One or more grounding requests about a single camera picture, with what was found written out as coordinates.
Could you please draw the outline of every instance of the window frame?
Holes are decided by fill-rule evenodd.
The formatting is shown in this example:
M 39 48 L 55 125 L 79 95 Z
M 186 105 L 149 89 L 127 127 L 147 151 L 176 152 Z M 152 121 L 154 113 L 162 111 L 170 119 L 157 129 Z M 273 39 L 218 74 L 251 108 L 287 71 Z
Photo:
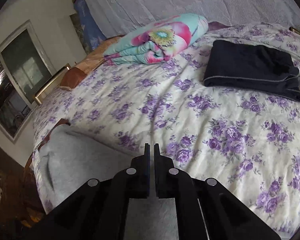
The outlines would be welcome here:
M 29 36 L 31 38 L 31 41 L 37 50 L 42 62 L 46 66 L 47 70 L 53 76 L 56 73 L 55 68 L 53 67 L 50 59 L 46 55 L 37 35 L 34 32 L 34 28 L 30 22 L 30 20 L 27 20 L 25 23 L 20 25 L 14 32 L 12 32 L 1 44 L 0 44 L 0 61 L 2 64 L 2 67 L 7 74 L 8 78 L 10 79 L 11 84 L 17 91 L 17 93 L 21 96 L 21 98 L 24 100 L 24 102 L 28 105 L 28 107 L 31 109 L 31 112 L 28 114 L 28 116 L 23 121 L 22 125 L 17 130 L 16 134 L 14 136 L 10 135 L 10 133 L 4 128 L 4 126 L 0 122 L 0 130 L 6 135 L 6 137 L 12 142 L 15 143 L 15 141 L 18 139 L 18 136 L 20 135 L 21 130 L 24 128 L 24 126 L 28 123 L 33 109 L 37 106 L 36 101 L 34 100 L 33 103 L 30 103 L 30 101 L 26 98 L 25 94 L 21 90 L 21 88 L 18 86 L 17 82 L 13 78 L 12 74 L 10 73 L 9 69 L 7 68 L 7 65 L 4 62 L 4 59 L 2 57 L 1 52 L 17 37 L 19 36 L 23 31 L 27 30 L 29 33 Z

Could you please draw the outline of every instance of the round metal pivot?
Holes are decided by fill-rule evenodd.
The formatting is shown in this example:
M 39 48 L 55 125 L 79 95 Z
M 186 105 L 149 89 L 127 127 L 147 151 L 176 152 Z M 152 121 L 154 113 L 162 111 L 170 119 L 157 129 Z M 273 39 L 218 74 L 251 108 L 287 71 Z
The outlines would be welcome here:
M 96 179 L 89 179 L 88 185 L 90 187 L 94 187 L 94 186 L 98 185 L 98 180 L 96 180 Z
M 129 175 L 135 174 L 136 172 L 137 172 L 137 170 L 135 168 L 127 169 L 127 174 L 129 174 Z
M 177 175 L 177 174 L 179 173 L 179 170 L 176 169 L 176 168 L 171 168 L 171 169 L 169 170 L 169 173 L 172 174 L 172 175 Z
M 210 178 L 207 180 L 207 184 L 210 186 L 215 186 L 217 184 L 217 181 L 213 178 Z

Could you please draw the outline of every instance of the dark blue folded blanket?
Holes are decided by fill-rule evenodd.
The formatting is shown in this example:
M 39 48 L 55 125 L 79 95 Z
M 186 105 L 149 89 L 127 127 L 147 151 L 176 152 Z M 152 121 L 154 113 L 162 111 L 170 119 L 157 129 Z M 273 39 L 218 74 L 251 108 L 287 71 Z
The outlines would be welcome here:
M 300 102 L 299 70 L 290 54 L 263 45 L 215 41 L 203 84 L 262 91 Z

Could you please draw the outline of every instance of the glass pane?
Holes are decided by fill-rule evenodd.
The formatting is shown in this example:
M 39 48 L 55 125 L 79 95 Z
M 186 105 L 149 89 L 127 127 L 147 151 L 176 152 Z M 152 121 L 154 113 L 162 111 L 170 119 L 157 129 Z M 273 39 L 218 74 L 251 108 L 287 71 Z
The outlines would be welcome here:
M 51 74 L 35 49 L 28 31 L 23 31 L 1 54 L 14 80 L 32 103 L 34 94 Z
M 0 62 L 0 123 L 14 137 L 30 108 L 17 93 Z

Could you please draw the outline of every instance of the white bed sheet with purple flowers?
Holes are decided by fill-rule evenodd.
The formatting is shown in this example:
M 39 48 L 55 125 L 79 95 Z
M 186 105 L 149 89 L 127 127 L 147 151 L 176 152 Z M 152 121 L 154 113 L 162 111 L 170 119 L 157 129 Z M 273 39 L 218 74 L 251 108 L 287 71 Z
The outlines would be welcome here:
M 145 143 L 159 143 L 176 167 L 197 179 L 216 178 L 271 228 L 292 235 L 300 225 L 300 103 L 204 87 L 217 39 L 287 51 L 300 69 L 300 36 L 280 25 L 208 32 L 168 62 L 101 66 L 72 92 L 57 89 L 35 111 L 34 145 L 60 118 L 135 155 Z M 36 151 L 33 161 L 48 211 Z

